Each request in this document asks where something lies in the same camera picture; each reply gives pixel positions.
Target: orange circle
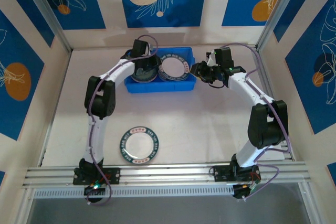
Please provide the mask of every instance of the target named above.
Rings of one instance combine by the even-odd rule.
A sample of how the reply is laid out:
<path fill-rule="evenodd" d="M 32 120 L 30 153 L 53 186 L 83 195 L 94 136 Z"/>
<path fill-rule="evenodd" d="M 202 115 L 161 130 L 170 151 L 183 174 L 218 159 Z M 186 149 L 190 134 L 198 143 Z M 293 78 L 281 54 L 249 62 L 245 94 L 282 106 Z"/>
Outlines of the orange circle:
<path fill-rule="evenodd" d="M 316 72 L 316 73 L 313 75 L 313 84 L 314 84 L 316 87 L 320 87 L 320 86 L 322 86 L 322 84 L 323 84 L 323 74 L 321 74 L 320 72 Z"/>
<path fill-rule="evenodd" d="M 27 99 L 31 85 L 29 70 L 22 63 L 12 63 L 5 70 L 7 93 L 14 100 L 22 102 Z"/>
<path fill-rule="evenodd" d="M 278 0 L 260 0 L 252 10 L 252 18 L 255 21 L 267 21 Z"/>
<path fill-rule="evenodd" d="M 64 15 L 70 14 L 70 8 L 67 5 L 59 5 L 59 6 L 57 6 L 57 9 L 60 13 L 62 13 Z"/>

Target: metal rail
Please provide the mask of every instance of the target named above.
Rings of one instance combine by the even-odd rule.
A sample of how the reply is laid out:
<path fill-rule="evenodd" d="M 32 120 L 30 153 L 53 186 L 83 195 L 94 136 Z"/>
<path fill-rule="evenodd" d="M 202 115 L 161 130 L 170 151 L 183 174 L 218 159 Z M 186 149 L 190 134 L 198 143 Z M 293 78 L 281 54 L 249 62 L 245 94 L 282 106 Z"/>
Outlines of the metal rail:
<path fill-rule="evenodd" d="M 279 176 L 274 183 L 309 182 L 310 176 L 304 162 L 269 161 L 280 168 Z M 107 166 L 119 167 L 119 186 L 187 186 L 219 184 L 209 170 L 214 165 L 228 165 L 229 163 L 202 164 L 173 164 L 148 166 Z M 75 167 L 37 167 L 29 168 L 23 183 L 23 188 L 55 188 L 79 187 L 72 184 Z M 262 183 L 273 177 L 275 171 L 271 168 L 260 167 Z M 226 185 L 238 185 L 239 182 L 224 182 Z"/>

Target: blue plastic tray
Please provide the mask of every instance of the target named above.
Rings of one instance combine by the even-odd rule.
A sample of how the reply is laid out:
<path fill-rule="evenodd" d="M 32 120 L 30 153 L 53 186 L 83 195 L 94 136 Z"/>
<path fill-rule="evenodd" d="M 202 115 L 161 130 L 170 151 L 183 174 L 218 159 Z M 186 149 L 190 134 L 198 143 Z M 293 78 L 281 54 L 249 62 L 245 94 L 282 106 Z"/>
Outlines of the blue plastic tray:
<path fill-rule="evenodd" d="M 156 54 L 159 57 L 165 54 L 180 55 L 188 62 L 189 67 L 195 63 L 191 47 L 159 48 Z M 138 83 L 131 77 L 125 79 L 125 86 L 130 93 L 190 91 L 194 89 L 195 83 L 196 78 L 192 74 L 184 81 L 163 81 L 159 76 L 149 83 Z"/>

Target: white table surface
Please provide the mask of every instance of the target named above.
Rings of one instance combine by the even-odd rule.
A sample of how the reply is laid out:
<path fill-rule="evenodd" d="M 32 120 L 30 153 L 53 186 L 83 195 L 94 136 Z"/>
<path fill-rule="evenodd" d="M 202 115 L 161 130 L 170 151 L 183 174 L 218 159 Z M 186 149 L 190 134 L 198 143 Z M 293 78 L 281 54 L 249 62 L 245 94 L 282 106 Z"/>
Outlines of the white table surface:
<path fill-rule="evenodd" d="M 216 46 L 194 46 L 196 61 Z M 48 139 L 43 166 L 77 166 L 88 131 L 84 108 L 87 82 L 112 68 L 127 48 L 74 50 Z M 252 53 L 232 46 L 236 66 L 255 68 Z M 258 74 L 252 80 L 261 87 Z M 104 164 L 125 165 L 119 151 L 123 134 L 132 127 L 146 126 L 159 138 L 152 164 L 229 161 L 248 140 L 250 110 L 242 98 L 228 88 L 214 89 L 197 81 L 193 91 L 130 94 L 124 84 L 117 88 L 117 105 L 109 119 Z M 262 159 L 284 159 L 270 152 Z"/>

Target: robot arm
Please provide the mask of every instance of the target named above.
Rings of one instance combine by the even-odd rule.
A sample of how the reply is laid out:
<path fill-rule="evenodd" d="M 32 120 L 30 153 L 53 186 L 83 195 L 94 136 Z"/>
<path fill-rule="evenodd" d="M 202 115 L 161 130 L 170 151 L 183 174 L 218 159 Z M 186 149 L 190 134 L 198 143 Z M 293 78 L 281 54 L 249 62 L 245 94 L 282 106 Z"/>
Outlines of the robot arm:
<path fill-rule="evenodd" d="M 119 172 L 120 169 L 117 168 L 102 167 L 106 126 L 109 116 L 116 107 L 115 90 L 124 79 L 137 72 L 138 69 L 146 72 L 161 64 L 159 57 L 150 55 L 151 46 L 146 41 L 136 39 L 133 48 L 128 50 L 112 69 L 99 77 L 92 76 L 89 78 L 85 97 L 85 108 L 89 114 L 87 145 L 84 156 L 79 162 L 79 167 L 75 168 L 74 185 L 90 185 L 94 181 L 101 181 L 102 176 L 92 157 L 106 176 L 115 178 L 115 174 Z M 94 93 L 98 85 L 100 85 L 98 93 Z M 91 116 L 89 105 L 92 99 Z"/>
<path fill-rule="evenodd" d="M 110 72 L 113 72 L 113 74 L 111 76 L 108 76 L 108 78 L 106 79 L 105 85 L 107 87 L 106 91 L 108 92 L 107 95 L 109 95 L 111 97 L 111 92 L 113 92 L 113 100 L 109 103 L 107 103 L 108 106 L 112 106 L 114 107 L 116 102 L 115 102 L 115 92 L 113 90 L 115 90 L 118 85 L 124 80 L 126 79 L 128 76 L 131 76 L 134 71 L 135 71 L 135 63 L 134 62 L 127 62 L 126 59 L 121 59 L 119 60 L 119 62 L 112 68 L 110 69 L 108 72 L 106 72 L 105 74 L 102 74 L 101 76 L 99 76 L 98 78 L 96 77 L 91 77 L 90 80 L 92 82 L 92 87 L 96 87 L 96 83 L 97 80 L 101 80 L 103 79 L 106 75 L 108 75 Z M 91 96 L 91 92 L 89 92 L 90 90 L 92 90 L 93 88 L 89 89 L 88 88 L 88 94 L 87 94 L 87 99 L 86 99 L 86 107 L 88 107 L 88 104 L 90 102 L 90 98 L 92 98 Z M 96 100 L 96 106 L 99 105 L 101 108 L 104 108 L 104 103 L 102 102 L 103 100 L 102 96 L 101 98 L 98 97 L 98 99 Z M 94 144 L 92 146 L 92 153 L 93 156 L 95 158 L 95 160 L 97 161 L 97 163 L 100 163 L 103 160 L 103 146 L 104 146 L 104 137 L 105 137 L 105 130 L 106 130 L 106 125 L 109 119 L 109 115 L 112 114 L 113 111 L 109 111 L 108 113 L 106 113 L 106 115 L 95 115 L 93 114 L 93 118 L 95 121 L 95 125 L 93 128 L 93 133 L 92 133 L 92 139 L 94 139 Z M 90 131 L 91 131 L 91 127 L 93 124 L 93 120 L 92 117 L 89 116 L 89 130 L 88 130 L 88 137 L 87 137 L 87 144 L 86 144 L 86 150 L 84 153 L 84 160 L 86 162 L 89 163 L 93 163 L 92 157 L 90 155 L 90 145 L 89 145 L 89 136 L 90 136 Z"/>
<path fill-rule="evenodd" d="M 223 82 L 223 87 L 235 91 L 251 107 L 247 143 L 232 156 L 229 166 L 213 167 L 216 182 L 251 182 L 251 173 L 259 174 L 257 159 L 265 149 L 285 140 L 281 127 L 267 102 L 275 109 L 288 134 L 286 104 L 266 95 L 246 77 L 246 71 L 242 67 L 235 67 L 230 48 L 219 48 L 207 53 L 207 62 L 194 64 L 191 67 L 191 73 L 205 83 L 212 84 L 215 80 Z M 245 197 L 250 194 L 250 191 L 251 186 L 247 185 L 235 189 L 234 197 Z"/>

